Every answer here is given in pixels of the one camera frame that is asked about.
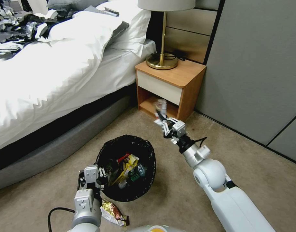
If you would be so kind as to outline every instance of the nightstand drawer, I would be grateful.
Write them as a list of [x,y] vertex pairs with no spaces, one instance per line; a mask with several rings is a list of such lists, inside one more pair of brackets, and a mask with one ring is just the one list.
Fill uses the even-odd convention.
[[182,89],[137,71],[137,85],[179,105]]

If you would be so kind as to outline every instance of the open shelf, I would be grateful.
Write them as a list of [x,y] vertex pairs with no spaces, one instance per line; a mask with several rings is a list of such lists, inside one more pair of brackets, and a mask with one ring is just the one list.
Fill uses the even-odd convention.
[[[157,95],[152,95],[149,97],[147,100],[143,101],[141,104],[139,104],[139,108],[146,113],[155,116],[155,106],[154,103],[158,100],[162,99],[162,97],[159,97]],[[178,115],[178,106],[175,105],[174,103],[171,103],[167,101],[167,116],[168,117],[174,117],[177,118]]]

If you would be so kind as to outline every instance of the brass lamp base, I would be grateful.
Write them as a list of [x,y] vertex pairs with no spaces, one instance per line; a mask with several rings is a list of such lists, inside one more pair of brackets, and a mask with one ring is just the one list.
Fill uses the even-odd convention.
[[154,69],[167,70],[175,68],[178,65],[178,58],[172,54],[164,53],[163,64],[160,65],[160,54],[154,53],[146,58],[146,63],[149,67]]

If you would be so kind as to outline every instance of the plastic bottle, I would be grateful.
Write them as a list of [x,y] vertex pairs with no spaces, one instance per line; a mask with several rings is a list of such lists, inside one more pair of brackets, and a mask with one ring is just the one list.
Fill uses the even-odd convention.
[[118,187],[123,189],[128,183],[134,182],[137,179],[144,177],[146,175],[146,170],[147,169],[143,165],[137,165],[135,168],[129,171],[128,177],[126,179],[119,182]]

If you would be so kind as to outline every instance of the black cable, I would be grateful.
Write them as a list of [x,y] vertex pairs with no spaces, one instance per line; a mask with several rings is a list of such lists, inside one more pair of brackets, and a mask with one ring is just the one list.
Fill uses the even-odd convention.
[[199,141],[201,141],[200,144],[199,144],[199,147],[201,147],[202,144],[203,144],[203,142],[205,141],[205,139],[207,139],[207,137],[203,137],[203,138],[201,138],[201,139],[195,140],[194,142],[199,142]]
[[71,212],[71,213],[75,213],[75,210],[72,210],[72,209],[69,209],[69,208],[64,208],[64,207],[57,207],[57,208],[53,208],[49,214],[48,214],[48,217],[47,217],[47,224],[48,224],[48,231],[49,232],[52,232],[51,230],[51,213],[53,211],[56,211],[56,210],[64,210],[64,211],[68,211],[68,212]]
[[186,60],[186,59],[184,59],[184,58],[181,58],[181,57],[178,57],[178,56],[175,56],[175,55],[171,55],[171,56],[166,56],[166,55],[164,55],[164,57],[165,57],[166,60],[173,60],[173,59],[175,59],[175,58],[178,58],[178,59],[180,59],[180,60],[182,60],[182,61],[185,61],[185,60]]

